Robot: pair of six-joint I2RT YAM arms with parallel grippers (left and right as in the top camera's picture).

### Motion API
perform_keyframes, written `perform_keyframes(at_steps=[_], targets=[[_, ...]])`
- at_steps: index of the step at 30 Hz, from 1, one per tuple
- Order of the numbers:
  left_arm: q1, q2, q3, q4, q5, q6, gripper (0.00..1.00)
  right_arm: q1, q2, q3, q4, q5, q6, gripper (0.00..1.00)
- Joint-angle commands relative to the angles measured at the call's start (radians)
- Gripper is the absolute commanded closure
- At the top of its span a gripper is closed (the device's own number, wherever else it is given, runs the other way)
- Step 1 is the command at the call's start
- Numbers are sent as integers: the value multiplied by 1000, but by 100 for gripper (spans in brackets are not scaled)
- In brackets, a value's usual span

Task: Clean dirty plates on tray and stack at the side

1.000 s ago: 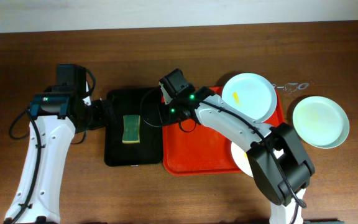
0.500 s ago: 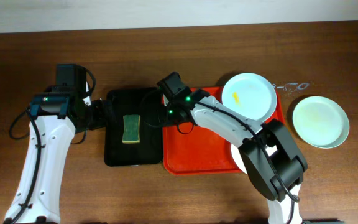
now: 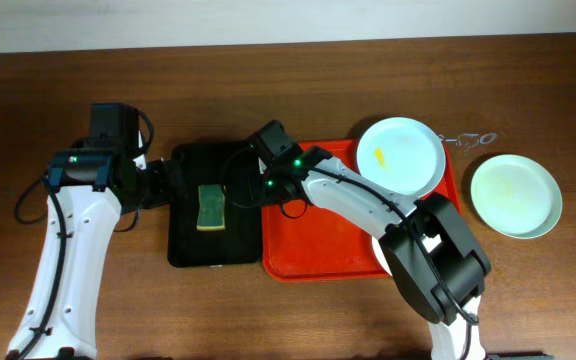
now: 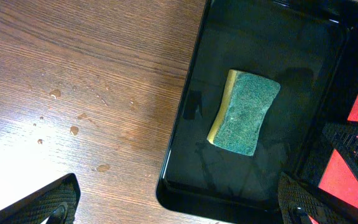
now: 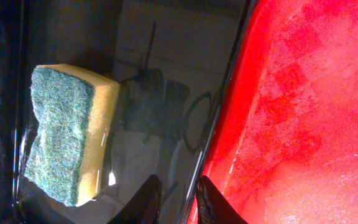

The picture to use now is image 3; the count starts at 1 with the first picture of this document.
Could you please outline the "black plastic tray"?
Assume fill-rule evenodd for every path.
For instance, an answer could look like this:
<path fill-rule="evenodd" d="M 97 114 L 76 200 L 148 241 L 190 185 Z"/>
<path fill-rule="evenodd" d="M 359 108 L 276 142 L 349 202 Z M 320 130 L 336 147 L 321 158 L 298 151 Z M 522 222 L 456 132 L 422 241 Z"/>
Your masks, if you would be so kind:
<path fill-rule="evenodd" d="M 178 268 L 245 264 L 262 255 L 261 210 L 253 205 L 259 188 L 257 157 L 245 141 L 177 146 L 186 197 L 170 205 L 168 261 Z M 225 197 L 225 229 L 196 227 L 200 185 L 218 184 Z"/>

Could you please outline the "green yellow sponge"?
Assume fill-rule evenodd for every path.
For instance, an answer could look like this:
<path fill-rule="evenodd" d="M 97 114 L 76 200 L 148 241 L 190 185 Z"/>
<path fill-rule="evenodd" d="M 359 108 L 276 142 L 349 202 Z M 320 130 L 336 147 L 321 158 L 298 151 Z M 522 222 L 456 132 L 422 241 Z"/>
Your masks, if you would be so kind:
<path fill-rule="evenodd" d="M 218 184 L 198 187 L 199 210 L 196 227 L 199 231 L 225 229 L 225 197 Z"/>

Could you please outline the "pale green plate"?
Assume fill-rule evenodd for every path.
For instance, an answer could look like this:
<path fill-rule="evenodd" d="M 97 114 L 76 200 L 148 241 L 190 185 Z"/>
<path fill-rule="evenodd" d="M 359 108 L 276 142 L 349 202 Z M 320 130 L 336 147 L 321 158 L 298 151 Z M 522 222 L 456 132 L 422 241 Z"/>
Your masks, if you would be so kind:
<path fill-rule="evenodd" d="M 470 195 L 484 223 L 516 239 L 547 234 L 563 212 L 555 178 L 536 161 L 519 155 L 497 155 L 484 161 L 472 176 Z"/>

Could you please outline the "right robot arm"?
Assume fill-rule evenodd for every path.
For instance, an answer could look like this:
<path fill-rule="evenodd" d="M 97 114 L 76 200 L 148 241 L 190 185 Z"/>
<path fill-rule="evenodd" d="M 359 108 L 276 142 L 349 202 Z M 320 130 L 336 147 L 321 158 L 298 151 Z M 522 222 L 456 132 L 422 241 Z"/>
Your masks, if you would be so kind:
<path fill-rule="evenodd" d="M 376 238 L 399 293 L 428 323 L 432 358 L 487 358 L 477 312 L 491 263 L 447 197 L 388 190 L 319 146 L 303 150 L 277 120 L 248 142 L 265 166 L 259 205 L 302 200 Z"/>

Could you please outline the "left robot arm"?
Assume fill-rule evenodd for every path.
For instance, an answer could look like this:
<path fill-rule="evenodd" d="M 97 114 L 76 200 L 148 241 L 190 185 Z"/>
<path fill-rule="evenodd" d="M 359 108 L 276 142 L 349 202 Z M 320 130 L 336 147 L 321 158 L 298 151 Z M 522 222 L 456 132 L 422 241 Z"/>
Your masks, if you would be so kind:
<path fill-rule="evenodd" d="M 48 193 L 40 263 L 9 359 L 94 359 L 105 257 L 125 214 L 167 205 L 163 160 L 147 161 L 154 140 L 144 112 L 121 103 L 91 108 L 90 133 L 57 152 L 36 180 Z"/>

